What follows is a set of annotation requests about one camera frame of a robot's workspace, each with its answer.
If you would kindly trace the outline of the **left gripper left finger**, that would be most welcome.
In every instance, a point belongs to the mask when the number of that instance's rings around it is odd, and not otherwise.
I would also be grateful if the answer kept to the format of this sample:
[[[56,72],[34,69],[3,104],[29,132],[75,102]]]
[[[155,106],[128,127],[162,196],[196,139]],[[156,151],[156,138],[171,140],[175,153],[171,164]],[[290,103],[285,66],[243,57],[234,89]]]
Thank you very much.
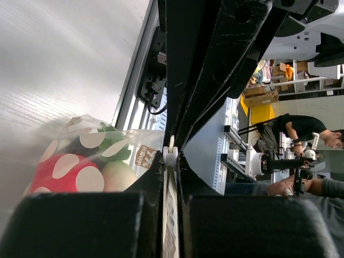
[[[24,198],[1,239],[1,257],[161,257],[164,163],[127,190]]]

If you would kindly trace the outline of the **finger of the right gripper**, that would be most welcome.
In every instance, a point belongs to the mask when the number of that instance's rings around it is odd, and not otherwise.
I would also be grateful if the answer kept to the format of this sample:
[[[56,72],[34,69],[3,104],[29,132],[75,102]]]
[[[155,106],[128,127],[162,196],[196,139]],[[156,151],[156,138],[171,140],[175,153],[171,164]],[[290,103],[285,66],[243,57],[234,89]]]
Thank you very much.
[[[227,94],[246,84],[262,54],[288,16],[273,1],[221,1],[205,54],[190,75],[181,111],[180,147],[222,107]]]
[[[199,81],[221,1],[159,1],[159,22],[166,38],[167,125],[164,143],[191,139],[196,121],[216,91]]]

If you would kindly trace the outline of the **clear zip top bag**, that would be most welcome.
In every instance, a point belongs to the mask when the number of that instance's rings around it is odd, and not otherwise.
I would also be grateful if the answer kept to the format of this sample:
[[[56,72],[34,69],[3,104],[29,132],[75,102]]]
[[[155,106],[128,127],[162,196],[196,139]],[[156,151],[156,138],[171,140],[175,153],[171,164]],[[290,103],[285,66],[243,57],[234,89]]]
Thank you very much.
[[[26,193],[123,192],[151,167],[162,140],[162,131],[74,117],[40,158]]]

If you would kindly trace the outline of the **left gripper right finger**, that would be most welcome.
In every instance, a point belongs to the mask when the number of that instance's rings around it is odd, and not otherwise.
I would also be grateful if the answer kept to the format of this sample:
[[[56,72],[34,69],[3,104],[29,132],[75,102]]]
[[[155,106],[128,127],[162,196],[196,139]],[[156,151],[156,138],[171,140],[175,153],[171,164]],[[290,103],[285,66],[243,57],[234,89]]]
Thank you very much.
[[[223,196],[177,162],[181,257],[339,257],[316,206],[305,198]]]

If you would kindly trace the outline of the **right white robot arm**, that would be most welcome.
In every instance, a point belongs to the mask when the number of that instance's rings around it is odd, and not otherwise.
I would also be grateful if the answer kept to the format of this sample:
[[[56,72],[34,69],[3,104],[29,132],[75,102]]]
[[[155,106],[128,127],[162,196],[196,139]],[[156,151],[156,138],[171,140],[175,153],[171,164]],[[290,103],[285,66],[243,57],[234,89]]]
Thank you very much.
[[[243,92],[262,59],[343,62],[343,1],[159,1],[166,36],[165,141],[185,144]]]

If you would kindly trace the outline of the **bright red tomato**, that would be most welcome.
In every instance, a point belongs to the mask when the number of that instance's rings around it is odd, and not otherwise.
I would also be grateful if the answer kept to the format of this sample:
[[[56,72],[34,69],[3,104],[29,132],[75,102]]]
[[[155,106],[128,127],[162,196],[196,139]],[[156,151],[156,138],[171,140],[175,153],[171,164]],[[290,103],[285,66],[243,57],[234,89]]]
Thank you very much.
[[[28,193],[102,192],[105,180],[98,166],[76,154],[55,154],[39,162]]]

